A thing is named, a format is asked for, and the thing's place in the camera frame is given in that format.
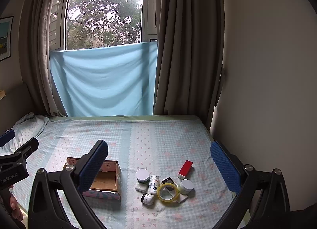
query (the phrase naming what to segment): framed picture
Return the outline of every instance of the framed picture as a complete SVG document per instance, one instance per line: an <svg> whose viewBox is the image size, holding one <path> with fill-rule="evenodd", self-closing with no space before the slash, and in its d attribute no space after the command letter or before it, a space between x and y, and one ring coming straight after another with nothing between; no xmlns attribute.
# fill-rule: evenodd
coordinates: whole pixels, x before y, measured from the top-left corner
<svg viewBox="0 0 317 229"><path fill-rule="evenodd" d="M10 57L12 17L0 19L0 62Z"/></svg>

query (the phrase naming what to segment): wall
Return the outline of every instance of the wall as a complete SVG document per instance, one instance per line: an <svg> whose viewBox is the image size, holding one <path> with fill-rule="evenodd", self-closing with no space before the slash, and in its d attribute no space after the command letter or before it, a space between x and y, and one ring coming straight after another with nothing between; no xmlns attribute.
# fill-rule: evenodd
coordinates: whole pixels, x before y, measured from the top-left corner
<svg viewBox="0 0 317 229"><path fill-rule="evenodd" d="M0 89L10 90L22 83L19 63L19 26L24 0L10 0L2 17L14 16L11 31L11 57L0 62Z"/></svg>
<svg viewBox="0 0 317 229"><path fill-rule="evenodd" d="M317 14L308 0L224 0L226 83L211 132L282 170L291 209L317 202Z"/></svg>

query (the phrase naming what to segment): gray curtain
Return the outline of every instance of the gray curtain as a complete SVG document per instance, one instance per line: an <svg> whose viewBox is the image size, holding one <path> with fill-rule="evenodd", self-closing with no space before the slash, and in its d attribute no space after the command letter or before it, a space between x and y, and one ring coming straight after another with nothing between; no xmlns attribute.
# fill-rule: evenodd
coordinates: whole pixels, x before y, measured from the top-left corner
<svg viewBox="0 0 317 229"><path fill-rule="evenodd" d="M155 115L196 115L210 128L222 66L223 0L156 0Z"/></svg>
<svg viewBox="0 0 317 229"><path fill-rule="evenodd" d="M19 31L22 80L28 86L37 112L66 114L53 97L49 62L49 24L53 0L25 0Z"/></svg>

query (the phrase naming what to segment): roll of tape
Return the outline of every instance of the roll of tape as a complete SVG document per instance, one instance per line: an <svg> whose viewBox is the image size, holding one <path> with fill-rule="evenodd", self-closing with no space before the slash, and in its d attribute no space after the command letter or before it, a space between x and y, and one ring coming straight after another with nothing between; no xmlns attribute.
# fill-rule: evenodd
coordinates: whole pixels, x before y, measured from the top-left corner
<svg viewBox="0 0 317 229"><path fill-rule="evenodd" d="M164 199L164 198L162 197L162 195L161 195L162 190L165 189L165 188L167 188L167 187L172 187L172 188L174 188L174 190L175 190L175 196L172 197L171 199ZM177 187L176 187L174 184L172 184L172 183L164 183L164 184L162 184L162 185L158 188L158 198L159 198L161 201L164 201L164 202L172 202L172 201L174 201L174 200L177 199L178 195L179 195L179 191L178 191Z"/></svg>

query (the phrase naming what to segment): green foliage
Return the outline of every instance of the green foliage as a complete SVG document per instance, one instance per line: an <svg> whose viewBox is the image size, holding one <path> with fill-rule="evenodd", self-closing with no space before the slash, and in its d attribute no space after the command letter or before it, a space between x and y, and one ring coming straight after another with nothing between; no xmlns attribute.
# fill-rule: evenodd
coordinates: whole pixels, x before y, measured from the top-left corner
<svg viewBox="0 0 317 229"><path fill-rule="evenodd" d="M141 0L69 0L67 49L140 42Z"/></svg>

